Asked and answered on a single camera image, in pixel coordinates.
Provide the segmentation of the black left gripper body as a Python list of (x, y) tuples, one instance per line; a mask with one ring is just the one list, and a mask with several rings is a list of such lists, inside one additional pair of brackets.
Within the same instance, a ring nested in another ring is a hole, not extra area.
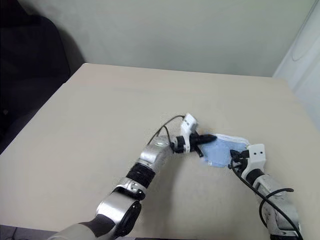
[(189, 136), (189, 151), (190, 152), (199, 152), (200, 149), (198, 147), (199, 134), (197, 131), (193, 132)]

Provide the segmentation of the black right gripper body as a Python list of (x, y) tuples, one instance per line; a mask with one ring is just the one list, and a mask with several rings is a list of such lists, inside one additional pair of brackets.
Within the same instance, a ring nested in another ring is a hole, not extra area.
[(244, 171), (248, 166), (248, 159), (250, 157), (249, 150), (237, 151), (234, 149), (230, 150), (231, 162), (229, 164), (229, 169), (232, 166), (236, 171)]

